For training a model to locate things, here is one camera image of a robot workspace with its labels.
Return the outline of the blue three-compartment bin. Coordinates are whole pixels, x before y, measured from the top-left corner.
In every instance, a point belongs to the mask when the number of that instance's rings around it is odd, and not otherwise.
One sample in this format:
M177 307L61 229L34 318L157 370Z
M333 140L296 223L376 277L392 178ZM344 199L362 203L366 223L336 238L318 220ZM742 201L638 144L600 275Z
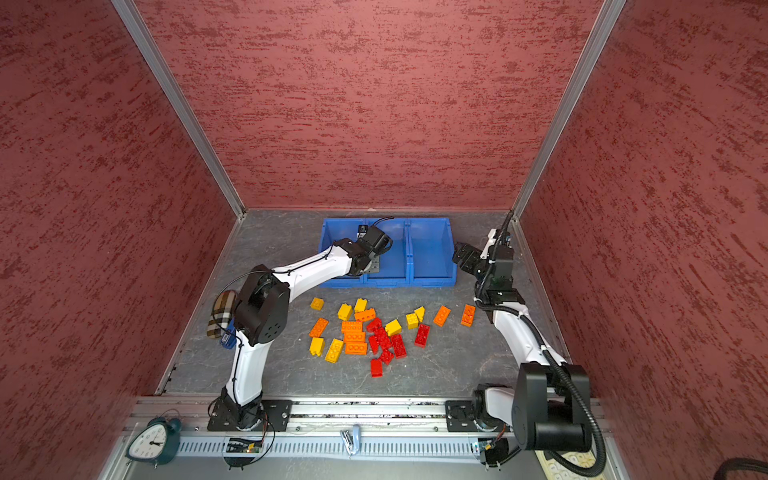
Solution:
M389 252L360 277L326 281L327 288L447 288L456 283L452 225L446 217L394 218L379 224L392 240Z

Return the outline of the yellow lego pair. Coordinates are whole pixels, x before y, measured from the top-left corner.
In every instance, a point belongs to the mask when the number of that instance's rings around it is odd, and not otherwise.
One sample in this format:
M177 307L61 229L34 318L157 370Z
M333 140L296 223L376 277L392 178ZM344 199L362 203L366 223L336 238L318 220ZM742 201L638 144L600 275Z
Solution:
M409 330L419 327L420 321L415 313L409 313L406 315L407 328Z

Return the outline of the red lego single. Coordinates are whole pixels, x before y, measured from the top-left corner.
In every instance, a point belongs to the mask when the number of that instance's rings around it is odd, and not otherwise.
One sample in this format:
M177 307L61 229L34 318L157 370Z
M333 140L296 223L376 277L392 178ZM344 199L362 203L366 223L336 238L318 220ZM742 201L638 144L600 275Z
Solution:
M427 324L420 324L416 333L414 344L420 348L425 348L428 342L430 333L430 326Z

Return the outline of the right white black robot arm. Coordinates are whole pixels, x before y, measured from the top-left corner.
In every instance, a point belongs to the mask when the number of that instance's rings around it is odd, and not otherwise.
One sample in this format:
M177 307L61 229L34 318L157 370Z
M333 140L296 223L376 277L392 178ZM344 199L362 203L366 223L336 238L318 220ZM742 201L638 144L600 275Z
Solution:
M511 428L517 443L511 457L541 451L573 474L602 474L607 450L591 409L589 377L559 354L534 323L514 286L509 232L490 230L483 248L457 242L452 261L475 278L473 306L488 316L518 362L514 387L488 384L475 390L476 418Z

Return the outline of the orange lego stack centre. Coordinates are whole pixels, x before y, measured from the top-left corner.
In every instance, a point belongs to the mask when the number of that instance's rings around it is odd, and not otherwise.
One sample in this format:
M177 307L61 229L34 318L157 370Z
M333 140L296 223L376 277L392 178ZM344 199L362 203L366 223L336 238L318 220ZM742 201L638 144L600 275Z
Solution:
M368 343L363 324L358 321L347 321L341 326L344 352L346 355L364 356L368 352Z

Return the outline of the orange lego left slanted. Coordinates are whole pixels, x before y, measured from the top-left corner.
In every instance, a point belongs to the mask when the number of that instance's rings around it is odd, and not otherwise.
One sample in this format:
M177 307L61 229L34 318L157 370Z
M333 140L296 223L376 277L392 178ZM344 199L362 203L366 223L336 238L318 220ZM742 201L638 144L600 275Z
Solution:
M328 324L329 322L326 319L319 318L310 330L309 336L312 338L320 338Z

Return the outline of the red lego cluster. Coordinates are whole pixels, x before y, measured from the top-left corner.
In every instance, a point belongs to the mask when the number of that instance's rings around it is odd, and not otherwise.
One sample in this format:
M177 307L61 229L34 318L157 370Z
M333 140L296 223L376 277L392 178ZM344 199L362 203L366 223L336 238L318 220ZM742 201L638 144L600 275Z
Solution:
M399 333L390 335L379 318L372 320L366 331L370 333L368 343L374 354L379 354L379 360L389 365L394 359L407 357L402 336Z

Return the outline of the yellow lego bottom left small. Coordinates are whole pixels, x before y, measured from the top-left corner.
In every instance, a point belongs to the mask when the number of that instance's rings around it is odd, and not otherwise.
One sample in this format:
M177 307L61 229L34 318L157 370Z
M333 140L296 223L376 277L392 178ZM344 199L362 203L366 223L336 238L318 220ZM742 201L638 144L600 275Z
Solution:
M310 354L314 357L321 357L324 352L325 339L322 337L313 337L310 343Z

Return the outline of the yellow long lego bottom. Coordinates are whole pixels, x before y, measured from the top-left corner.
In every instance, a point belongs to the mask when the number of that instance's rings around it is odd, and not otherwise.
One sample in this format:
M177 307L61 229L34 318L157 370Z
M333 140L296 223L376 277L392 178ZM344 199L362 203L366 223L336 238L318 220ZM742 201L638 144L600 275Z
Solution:
M336 364L343 353L344 342L339 339L333 339L325 356L325 360L331 364Z

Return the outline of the red lego bottom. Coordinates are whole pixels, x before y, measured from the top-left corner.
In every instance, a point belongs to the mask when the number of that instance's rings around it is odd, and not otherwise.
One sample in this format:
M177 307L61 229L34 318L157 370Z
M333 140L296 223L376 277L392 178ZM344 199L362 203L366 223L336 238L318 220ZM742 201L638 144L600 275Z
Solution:
M379 358L373 358L370 361L370 374L372 378L383 376L383 362Z

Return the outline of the plaid cloth pouch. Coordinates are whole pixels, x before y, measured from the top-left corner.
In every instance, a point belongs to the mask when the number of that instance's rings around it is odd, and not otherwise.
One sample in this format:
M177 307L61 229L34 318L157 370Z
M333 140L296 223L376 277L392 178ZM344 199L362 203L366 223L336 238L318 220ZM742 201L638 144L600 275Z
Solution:
M209 338L218 340L225 348L230 348L235 342L233 338L234 312L237 302L237 292L226 290L215 300L207 324L206 334Z

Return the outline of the green alarm clock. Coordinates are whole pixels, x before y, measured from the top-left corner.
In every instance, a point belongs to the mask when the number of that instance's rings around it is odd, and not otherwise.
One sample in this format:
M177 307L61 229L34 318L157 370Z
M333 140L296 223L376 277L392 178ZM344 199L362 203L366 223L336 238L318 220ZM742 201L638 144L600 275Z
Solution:
M157 467L170 463L181 443L182 421L179 418L155 417L129 443L126 458Z

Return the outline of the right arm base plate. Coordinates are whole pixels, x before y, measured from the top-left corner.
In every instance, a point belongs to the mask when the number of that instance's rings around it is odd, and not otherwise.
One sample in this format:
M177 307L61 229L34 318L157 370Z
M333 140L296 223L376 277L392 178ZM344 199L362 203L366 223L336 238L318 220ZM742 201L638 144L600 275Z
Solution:
M482 413L471 400L447 400L445 419L451 433L499 433L508 425L500 419Z

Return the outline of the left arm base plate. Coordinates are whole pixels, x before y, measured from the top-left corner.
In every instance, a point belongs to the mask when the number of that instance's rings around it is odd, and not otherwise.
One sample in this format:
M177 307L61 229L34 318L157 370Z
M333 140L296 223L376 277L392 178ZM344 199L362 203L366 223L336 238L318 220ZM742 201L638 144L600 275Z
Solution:
M286 399L255 400L239 406L217 398L209 409L207 430L211 432L251 432L265 427L285 432L293 402Z

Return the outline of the silver clip on rail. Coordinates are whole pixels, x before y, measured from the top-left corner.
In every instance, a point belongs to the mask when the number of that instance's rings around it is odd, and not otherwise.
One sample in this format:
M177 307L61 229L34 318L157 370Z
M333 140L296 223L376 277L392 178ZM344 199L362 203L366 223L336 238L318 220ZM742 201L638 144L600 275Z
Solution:
M344 449L349 457L359 454L362 445L361 426L353 425L351 428L340 432Z

